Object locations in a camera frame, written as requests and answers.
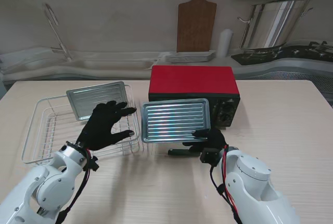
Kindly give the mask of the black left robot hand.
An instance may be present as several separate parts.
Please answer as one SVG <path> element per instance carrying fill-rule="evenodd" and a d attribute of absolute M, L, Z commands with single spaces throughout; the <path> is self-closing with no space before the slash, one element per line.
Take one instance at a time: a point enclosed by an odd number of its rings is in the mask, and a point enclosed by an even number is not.
<path fill-rule="evenodd" d="M 112 127 L 122 117 L 136 112 L 136 108 L 127 107 L 127 102 L 109 101 L 98 104 L 83 127 L 75 144 L 83 149 L 98 151 L 134 135 L 132 130 L 122 130 L 113 134 Z"/>

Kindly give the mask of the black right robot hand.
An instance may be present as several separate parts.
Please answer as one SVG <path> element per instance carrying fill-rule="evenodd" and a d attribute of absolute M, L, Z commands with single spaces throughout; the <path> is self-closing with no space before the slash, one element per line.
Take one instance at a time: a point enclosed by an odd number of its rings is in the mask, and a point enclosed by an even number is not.
<path fill-rule="evenodd" d="M 206 148 L 221 151 L 227 145 L 224 135 L 217 128 L 196 130 L 192 135 L 195 139 L 204 139 L 204 141 L 182 143 L 189 147 L 189 152 L 192 153 L 201 153 Z"/>

